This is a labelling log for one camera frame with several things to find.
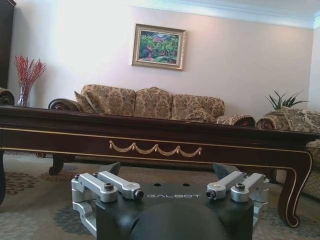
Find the gold swag carving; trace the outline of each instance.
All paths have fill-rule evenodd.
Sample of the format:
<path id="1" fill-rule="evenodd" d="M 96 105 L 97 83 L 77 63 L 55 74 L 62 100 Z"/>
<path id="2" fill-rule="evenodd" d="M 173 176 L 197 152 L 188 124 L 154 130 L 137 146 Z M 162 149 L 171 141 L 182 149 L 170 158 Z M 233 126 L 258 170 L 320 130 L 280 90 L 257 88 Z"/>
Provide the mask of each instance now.
<path id="1" fill-rule="evenodd" d="M 147 155 L 147 154 L 151 154 L 153 152 L 155 152 L 155 153 L 158 152 L 158 153 L 160 153 L 161 155 L 164 155 L 164 156 L 172 156 L 174 154 L 181 154 L 182 156 L 184 156 L 186 158 L 192 158 L 192 157 L 194 157 L 196 155 L 200 156 L 201 155 L 201 151 L 202 151 L 202 148 L 199 147 L 195 152 L 187 153 L 187 152 L 184 152 L 179 145 L 172 151 L 163 151 L 159 147 L 158 144 L 154 145 L 149 150 L 143 150 L 143 149 L 139 148 L 135 142 L 133 142 L 130 146 L 128 146 L 126 148 L 117 147 L 115 145 L 114 141 L 112 141 L 112 140 L 110 140 L 109 143 L 110 143 L 109 148 L 110 149 L 114 149 L 119 153 L 127 153 L 129 151 L 137 151 L 140 154 Z"/>

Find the gold picture frame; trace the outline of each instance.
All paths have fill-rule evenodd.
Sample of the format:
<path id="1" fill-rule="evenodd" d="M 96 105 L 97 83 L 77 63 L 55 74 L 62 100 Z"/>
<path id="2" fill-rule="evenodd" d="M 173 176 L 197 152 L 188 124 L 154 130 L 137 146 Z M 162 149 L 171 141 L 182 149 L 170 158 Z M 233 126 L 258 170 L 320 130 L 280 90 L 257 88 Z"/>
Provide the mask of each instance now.
<path id="1" fill-rule="evenodd" d="M 132 65 L 183 71 L 187 31 L 135 25 Z"/>

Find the sofa armrest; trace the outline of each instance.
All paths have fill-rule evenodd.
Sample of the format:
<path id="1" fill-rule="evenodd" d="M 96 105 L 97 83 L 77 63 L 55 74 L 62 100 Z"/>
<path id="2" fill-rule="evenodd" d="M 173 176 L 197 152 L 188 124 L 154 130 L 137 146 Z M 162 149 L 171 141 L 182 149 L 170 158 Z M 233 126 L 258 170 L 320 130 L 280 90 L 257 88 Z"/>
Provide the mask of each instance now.
<path id="1" fill-rule="evenodd" d="M 245 126 L 245 127 L 255 127 L 256 120 L 245 114 L 234 115 L 234 116 L 219 116 L 216 119 L 216 124 L 232 125 L 232 126 Z"/>
<path id="2" fill-rule="evenodd" d="M 261 128 L 261 129 L 277 129 L 276 121 L 269 116 L 265 116 L 259 119 L 258 122 L 256 123 L 256 126 L 257 128 Z"/>
<path id="3" fill-rule="evenodd" d="M 256 126 L 262 129 L 290 130 L 288 121 L 281 110 L 266 114 L 263 118 L 259 119 Z"/>
<path id="4" fill-rule="evenodd" d="M 15 105 L 14 95 L 6 88 L 0 87 L 0 105 Z"/>
<path id="5" fill-rule="evenodd" d="M 78 111 L 83 112 L 81 106 L 76 101 L 65 98 L 57 98 L 52 100 L 48 106 L 49 109 L 65 110 L 65 111 Z"/>

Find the dark wooden cabinet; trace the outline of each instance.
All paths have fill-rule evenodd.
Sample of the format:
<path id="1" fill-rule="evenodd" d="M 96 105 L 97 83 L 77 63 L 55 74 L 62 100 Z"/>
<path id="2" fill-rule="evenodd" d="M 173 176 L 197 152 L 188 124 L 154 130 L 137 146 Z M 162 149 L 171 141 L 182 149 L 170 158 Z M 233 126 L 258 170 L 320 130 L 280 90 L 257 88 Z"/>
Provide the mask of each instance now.
<path id="1" fill-rule="evenodd" d="M 12 27 L 16 3 L 13 0 L 0 0 L 0 88 L 7 88 Z"/>

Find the wall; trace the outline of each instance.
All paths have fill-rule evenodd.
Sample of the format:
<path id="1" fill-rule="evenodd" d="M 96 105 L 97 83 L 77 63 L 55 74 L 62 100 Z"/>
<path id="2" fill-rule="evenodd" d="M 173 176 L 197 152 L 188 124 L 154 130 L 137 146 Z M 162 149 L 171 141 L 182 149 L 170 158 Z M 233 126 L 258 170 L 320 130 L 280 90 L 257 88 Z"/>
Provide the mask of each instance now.
<path id="1" fill-rule="evenodd" d="M 313 36 L 309 101 L 310 110 L 320 111 L 320 27 Z"/>
<path id="2" fill-rule="evenodd" d="M 97 0 L 18 0 L 11 57 L 41 58 L 48 71 L 31 105 L 75 99 L 84 84 L 215 96 L 226 115 L 262 117 L 274 89 L 308 99 L 313 31 L 138 7 Z M 188 31 L 182 72 L 131 66 L 135 23 Z M 17 73 L 9 88 L 18 97 Z"/>

